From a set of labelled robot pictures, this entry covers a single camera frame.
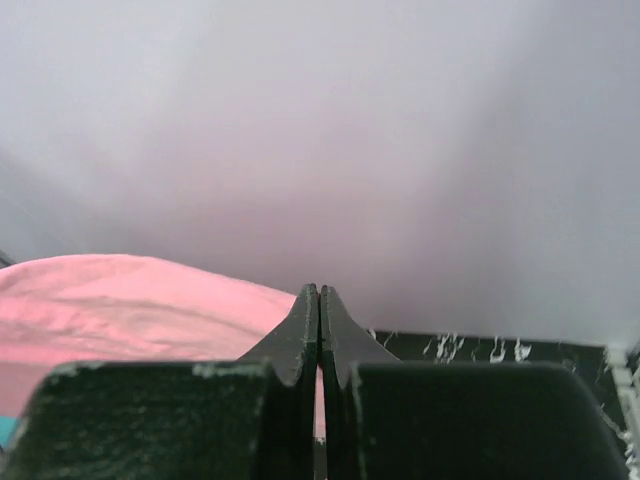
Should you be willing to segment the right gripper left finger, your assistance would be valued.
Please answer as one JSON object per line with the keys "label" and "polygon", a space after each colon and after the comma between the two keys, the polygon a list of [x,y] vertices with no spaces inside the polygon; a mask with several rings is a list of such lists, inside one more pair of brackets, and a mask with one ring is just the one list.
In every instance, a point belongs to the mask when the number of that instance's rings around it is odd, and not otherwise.
{"label": "right gripper left finger", "polygon": [[318,291],[235,361],[76,362],[38,385],[5,479],[311,479]]}

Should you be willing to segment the pink t shirt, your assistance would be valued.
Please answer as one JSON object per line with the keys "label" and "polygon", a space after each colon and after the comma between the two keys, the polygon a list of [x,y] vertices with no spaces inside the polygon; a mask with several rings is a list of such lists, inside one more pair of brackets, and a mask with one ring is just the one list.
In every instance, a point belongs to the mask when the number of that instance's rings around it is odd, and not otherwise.
{"label": "pink t shirt", "polygon": [[18,418],[56,365],[235,360],[294,295],[152,257],[69,255],[1,271],[1,416]]}

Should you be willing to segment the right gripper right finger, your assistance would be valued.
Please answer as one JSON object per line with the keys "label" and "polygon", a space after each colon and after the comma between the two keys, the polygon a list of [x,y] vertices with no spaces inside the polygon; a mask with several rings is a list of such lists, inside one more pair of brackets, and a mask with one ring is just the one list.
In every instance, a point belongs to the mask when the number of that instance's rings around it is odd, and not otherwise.
{"label": "right gripper right finger", "polygon": [[318,300],[331,479],[624,479],[594,396],[552,363],[401,361]]}

